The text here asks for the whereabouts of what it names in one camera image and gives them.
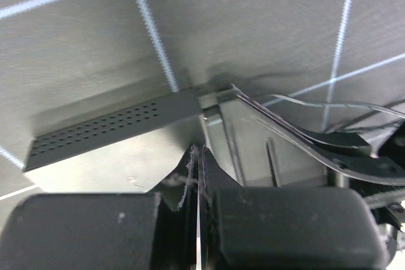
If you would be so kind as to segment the black network switch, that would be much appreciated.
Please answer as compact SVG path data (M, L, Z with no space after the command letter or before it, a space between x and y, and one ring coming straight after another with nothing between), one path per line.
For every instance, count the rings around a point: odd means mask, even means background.
M187 89L39 136L23 174L53 193L145 192L205 142L203 111Z

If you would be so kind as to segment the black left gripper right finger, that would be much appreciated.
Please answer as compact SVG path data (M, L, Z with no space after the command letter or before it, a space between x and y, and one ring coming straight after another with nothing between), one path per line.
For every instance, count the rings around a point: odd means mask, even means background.
M355 191L243 187L199 155L203 269L385 269L375 218Z

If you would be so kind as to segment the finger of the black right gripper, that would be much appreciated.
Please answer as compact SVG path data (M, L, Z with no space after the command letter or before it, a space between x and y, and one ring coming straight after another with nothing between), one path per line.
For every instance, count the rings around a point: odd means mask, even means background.
M202 104L214 154L243 186L345 187L349 179L333 160L370 155L359 135L300 128L234 86L203 96Z
M371 145L355 133L303 130L303 136L330 168L343 175L379 185L404 185L404 169L388 157L371 157Z

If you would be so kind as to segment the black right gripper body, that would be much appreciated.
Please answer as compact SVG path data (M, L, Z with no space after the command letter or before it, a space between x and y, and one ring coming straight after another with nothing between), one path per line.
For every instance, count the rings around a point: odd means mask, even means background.
M382 133L384 143L376 152L370 153L375 159L386 157L404 169L404 120L402 118L380 126L362 126L353 128L352 123L329 129L330 133L356 133L358 135L394 129L386 135ZM404 250L404 187L377 185L365 181L356 181L346 176L332 174L332 183L336 187L351 187L370 203L371 211L380 228L380 233L393 260L398 251Z

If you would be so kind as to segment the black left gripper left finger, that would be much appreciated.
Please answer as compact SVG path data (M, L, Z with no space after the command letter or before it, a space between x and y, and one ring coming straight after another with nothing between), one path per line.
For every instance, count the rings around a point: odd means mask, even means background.
M2 269L193 269L199 149L146 193L38 193L1 232Z

